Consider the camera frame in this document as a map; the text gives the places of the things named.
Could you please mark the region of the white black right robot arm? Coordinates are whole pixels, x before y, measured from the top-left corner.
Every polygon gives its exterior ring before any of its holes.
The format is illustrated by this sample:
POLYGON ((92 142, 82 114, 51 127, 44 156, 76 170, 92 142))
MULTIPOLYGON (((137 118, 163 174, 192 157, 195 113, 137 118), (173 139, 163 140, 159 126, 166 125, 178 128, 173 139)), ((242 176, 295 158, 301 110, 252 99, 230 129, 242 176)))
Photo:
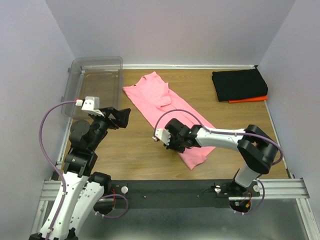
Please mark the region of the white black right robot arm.
POLYGON ((164 128, 157 129, 155 136, 167 149, 184 153, 186 149, 216 147, 240 153, 244 160, 233 177, 228 190, 236 196, 247 192, 252 182, 267 175, 273 165, 283 158, 283 150, 256 125, 228 130, 209 128, 202 123, 188 127, 176 118, 164 128))

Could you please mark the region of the clear plastic bin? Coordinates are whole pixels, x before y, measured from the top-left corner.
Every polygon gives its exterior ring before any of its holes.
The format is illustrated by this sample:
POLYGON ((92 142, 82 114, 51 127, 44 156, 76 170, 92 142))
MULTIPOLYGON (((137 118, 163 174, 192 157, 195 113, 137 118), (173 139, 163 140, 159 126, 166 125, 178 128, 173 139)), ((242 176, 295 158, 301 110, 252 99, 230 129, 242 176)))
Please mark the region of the clear plastic bin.
POLYGON ((63 102, 99 97, 101 108, 120 109, 124 86, 123 59, 120 56, 80 57, 72 61, 63 102))

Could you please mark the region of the pink t shirt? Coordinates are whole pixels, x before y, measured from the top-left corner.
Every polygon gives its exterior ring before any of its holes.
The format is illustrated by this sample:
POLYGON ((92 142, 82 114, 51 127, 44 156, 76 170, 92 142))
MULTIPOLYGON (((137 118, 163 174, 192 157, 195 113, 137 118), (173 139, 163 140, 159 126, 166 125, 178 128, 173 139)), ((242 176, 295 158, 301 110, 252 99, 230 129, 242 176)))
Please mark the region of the pink t shirt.
POLYGON ((136 83, 123 87, 123 91, 152 128, 163 129, 171 119, 177 119, 191 128, 202 123, 214 126, 189 103, 170 89, 169 82, 153 71, 136 83))

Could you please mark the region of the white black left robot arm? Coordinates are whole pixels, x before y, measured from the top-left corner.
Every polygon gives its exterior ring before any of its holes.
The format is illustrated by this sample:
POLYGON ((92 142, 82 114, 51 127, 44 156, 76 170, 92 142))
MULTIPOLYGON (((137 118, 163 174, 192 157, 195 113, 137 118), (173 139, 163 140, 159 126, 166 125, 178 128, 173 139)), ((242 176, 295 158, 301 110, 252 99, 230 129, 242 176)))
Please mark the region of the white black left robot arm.
POLYGON ((61 179, 57 195, 46 221, 39 232, 30 235, 31 240, 78 239, 82 225, 100 199, 110 199, 112 206, 122 199, 124 209, 129 209, 125 195, 113 188, 111 176, 92 169, 98 159, 98 145, 109 129, 127 127, 131 109, 106 107, 87 112, 92 122, 80 119, 70 127, 70 149, 63 170, 57 171, 61 179))

